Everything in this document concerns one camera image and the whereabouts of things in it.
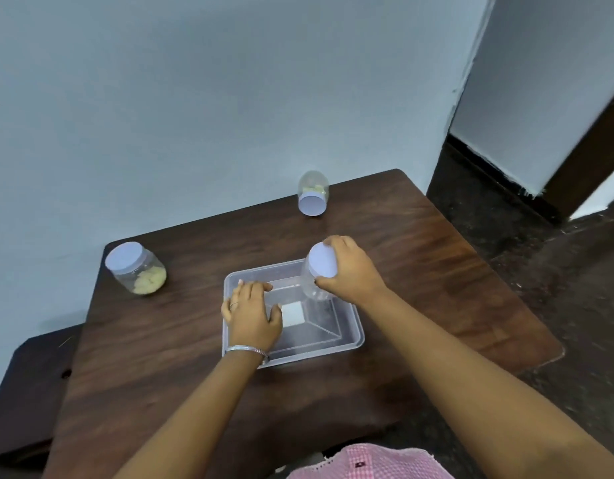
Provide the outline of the white square label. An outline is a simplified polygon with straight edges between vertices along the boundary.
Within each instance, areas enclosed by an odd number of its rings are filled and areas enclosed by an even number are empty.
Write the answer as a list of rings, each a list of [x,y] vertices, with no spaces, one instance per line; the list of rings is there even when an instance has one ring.
[[[279,305],[282,313],[283,329],[306,323],[302,301]]]

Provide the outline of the dark wooden stool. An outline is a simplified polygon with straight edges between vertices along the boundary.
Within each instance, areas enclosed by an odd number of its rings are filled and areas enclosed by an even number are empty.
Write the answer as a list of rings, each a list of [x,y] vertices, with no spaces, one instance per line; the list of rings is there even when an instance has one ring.
[[[39,335],[15,350],[0,385],[0,466],[44,468],[82,330]]]

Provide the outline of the clear jar white lid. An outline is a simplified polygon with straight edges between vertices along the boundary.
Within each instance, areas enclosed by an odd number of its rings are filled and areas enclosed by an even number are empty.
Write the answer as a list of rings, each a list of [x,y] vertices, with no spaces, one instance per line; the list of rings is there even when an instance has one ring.
[[[326,301],[330,293],[316,284],[318,277],[334,278],[337,275],[335,250],[324,242],[316,243],[304,260],[300,275],[301,289],[308,299]]]

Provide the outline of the dark brown wooden door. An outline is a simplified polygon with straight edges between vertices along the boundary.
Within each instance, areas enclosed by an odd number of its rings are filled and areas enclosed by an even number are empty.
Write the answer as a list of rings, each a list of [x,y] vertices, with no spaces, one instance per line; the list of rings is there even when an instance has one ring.
[[[554,224],[606,211],[614,202],[614,96],[542,190]]]

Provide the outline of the pink checked garment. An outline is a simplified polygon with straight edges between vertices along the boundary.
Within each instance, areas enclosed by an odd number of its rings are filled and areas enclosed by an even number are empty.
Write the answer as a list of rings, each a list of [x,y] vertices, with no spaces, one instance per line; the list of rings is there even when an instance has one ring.
[[[455,479],[427,451],[377,444],[345,446],[332,457],[298,467],[286,479]]]

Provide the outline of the clear plastic rectangular container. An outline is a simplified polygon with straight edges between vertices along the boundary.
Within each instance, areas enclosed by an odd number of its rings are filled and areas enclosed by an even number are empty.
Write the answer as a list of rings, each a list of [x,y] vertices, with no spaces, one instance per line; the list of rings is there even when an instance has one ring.
[[[275,304],[302,301],[306,323],[283,329],[261,369],[285,365],[359,348],[365,334],[357,308],[337,297],[308,299],[301,289],[304,258],[230,273],[224,279],[224,297],[231,297],[238,282],[266,281],[273,289],[265,294],[267,311]]]

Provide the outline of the person's right forearm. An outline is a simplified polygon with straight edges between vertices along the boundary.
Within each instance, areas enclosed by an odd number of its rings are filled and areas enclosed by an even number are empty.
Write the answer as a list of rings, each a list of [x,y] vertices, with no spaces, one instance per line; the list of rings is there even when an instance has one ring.
[[[385,286],[357,305],[489,479],[614,479],[614,455],[524,382]]]

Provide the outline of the person's left forearm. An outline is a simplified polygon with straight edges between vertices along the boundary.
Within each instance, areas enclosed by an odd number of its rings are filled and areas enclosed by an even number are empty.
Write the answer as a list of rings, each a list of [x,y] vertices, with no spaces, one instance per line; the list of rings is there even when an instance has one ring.
[[[235,346],[113,479],[200,479],[247,384],[259,349]]]

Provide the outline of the person's left hand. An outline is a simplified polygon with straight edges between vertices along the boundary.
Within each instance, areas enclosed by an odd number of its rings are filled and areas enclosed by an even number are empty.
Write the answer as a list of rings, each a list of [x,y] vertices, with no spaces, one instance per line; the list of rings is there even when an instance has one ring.
[[[265,354],[273,348],[283,328],[269,323],[265,294],[272,289],[268,282],[240,280],[231,297],[225,299],[221,312],[228,327],[229,347],[247,346]]]

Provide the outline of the clear jar with yellow pieces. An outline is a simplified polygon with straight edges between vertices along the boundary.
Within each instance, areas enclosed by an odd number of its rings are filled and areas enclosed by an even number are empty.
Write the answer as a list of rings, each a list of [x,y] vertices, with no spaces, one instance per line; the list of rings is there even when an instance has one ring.
[[[318,217],[327,210],[329,199],[329,182],[327,177],[317,170],[307,171],[298,184],[298,208],[307,217]]]
[[[103,264],[128,291],[138,296],[157,292],[167,281],[167,270],[154,253],[136,241],[111,249]]]

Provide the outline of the person's right hand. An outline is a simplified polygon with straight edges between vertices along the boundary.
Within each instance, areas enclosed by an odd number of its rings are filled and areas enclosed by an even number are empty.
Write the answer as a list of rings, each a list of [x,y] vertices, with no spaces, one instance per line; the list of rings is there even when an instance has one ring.
[[[373,261],[350,236],[329,236],[324,243],[335,250],[337,261],[337,289],[327,292],[364,311],[391,294]]]

